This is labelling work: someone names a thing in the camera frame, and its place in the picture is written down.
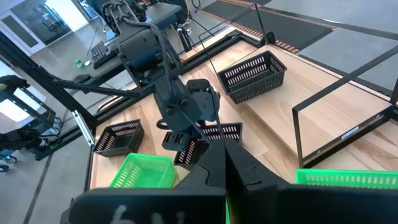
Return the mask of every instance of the keyboard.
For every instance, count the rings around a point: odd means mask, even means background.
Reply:
[[[99,66],[103,65],[108,60],[111,60],[113,57],[117,56],[117,53],[110,49],[110,47],[105,47],[105,42],[101,40],[98,44],[96,44],[91,50],[91,62],[94,66],[94,69],[97,69]]]

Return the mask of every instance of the black metal frame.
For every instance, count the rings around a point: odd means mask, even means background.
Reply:
[[[292,114],[293,114],[294,132],[295,132],[296,145],[297,145],[298,164],[300,168],[313,167],[314,165],[318,164],[319,162],[323,161],[327,157],[336,153],[340,149],[351,144],[352,142],[364,136],[365,134],[376,129],[377,127],[389,121],[390,119],[398,121],[398,106],[396,105],[398,101],[398,80],[397,80],[389,100],[389,102],[391,103],[389,107],[378,112],[377,114],[370,117],[361,124],[352,127],[347,132],[341,134],[340,136],[330,141],[329,143],[325,144],[324,146],[320,147],[319,149],[315,150],[311,154],[303,157],[300,123],[299,123],[299,112],[305,109],[306,107],[310,106],[314,102],[320,100],[324,96],[328,95],[329,93],[335,91],[337,88],[354,80],[355,78],[357,78],[364,72],[368,71],[369,69],[387,60],[396,53],[398,53],[398,45],[293,107]]]
[[[230,34],[225,35],[222,39],[215,42],[206,48],[205,51],[201,51],[196,55],[186,59],[182,62],[184,71],[182,73],[186,74],[195,67],[201,65],[203,62],[207,61],[209,57],[213,57],[220,52],[226,50],[230,46],[238,43],[239,41],[246,41],[247,43],[255,46],[262,47],[264,43],[259,42],[252,37],[243,34],[239,31],[232,31]],[[54,78],[53,75],[49,74],[43,67],[37,65],[32,59],[30,59],[19,47],[17,47],[12,41],[10,41],[2,32],[0,32],[0,54],[9,62],[13,63],[15,66],[21,68],[28,76],[33,78],[40,86],[47,90],[52,96],[54,96],[63,106],[65,106],[69,111],[79,111],[83,119],[87,123],[87,126],[91,130],[95,130],[98,125],[117,115],[118,113],[129,108],[133,104],[142,100],[143,98],[149,96],[152,90],[146,89],[144,91],[139,91],[135,89],[129,93],[124,91],[117,91],[117,93],[127,93],[126,97],[122,97],[118,101],[115,101],[105,110],[100,111],[94,115],[90,114],[77,100],[75,100],[69,93],[67,93],[63,88],[71,88],[75,90],[87,90],[95,92],[103,92],[105,94],[112,95],[115,90],[102,88],[98,86],[82,85],[72,82],[60,81],[59,78]],[[57,139],[50,141],[50,144],[57,144],[51,150],[40,152],[36,154],[36,160],[40,161],[47,156],[51,155],[55,151],[59,150],[61,147],[72,142],[76,138],[81,136],[81,131],[78,126],[75,126],[68,130],[67,132],[59,135]]]

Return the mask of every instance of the white label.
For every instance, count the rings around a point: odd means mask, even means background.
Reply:
[[[351,134],[353,134],[354,132],[356,132],[359,129],[359,126],[353,128],[351,131],[348,131],[347,133],[345,133],[341,139],[347,138],[348,136],[350,136]]]

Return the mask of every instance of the wheel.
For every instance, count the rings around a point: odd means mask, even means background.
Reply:
[[[4,161],[6,161],[8,164],[14,164],[18,161],[18,159],[14,156],[7,156]]]
[[[7,172],[10,169],[7,165],[0,165],[0,172]]]
[[[50,134],[59,135],[61,131],[59,128],[50,128],[49,132]]]
[[[60,124],[61,122],[62,122],[62,119],[60,117],[54,117],[55,124]]]

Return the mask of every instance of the black basket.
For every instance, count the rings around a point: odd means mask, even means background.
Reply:
[[[286,66],[270,51],[263,52],[217,73],[234,103],[242,103],[284,82]]]
[[[223,127],[223,135],[226,139],[234,139],[239,144],[242,144],[242,123],[228,123],[221,124]],[[209,125],[201,127],[203,132],[209,137],[211,141],[221,139],[220,131],[217,125]],[[207,144],[202,137],[193,137],[190,140],[189,148],[187,151],[180,151],[174,159],[174,165],[181,166],[187,170],[192,170],[193,166],[199,161],[208,149]]]
[[[140,119],[110,125],[105,128],[93,152],[105,157],[137,152],[144,133]]]

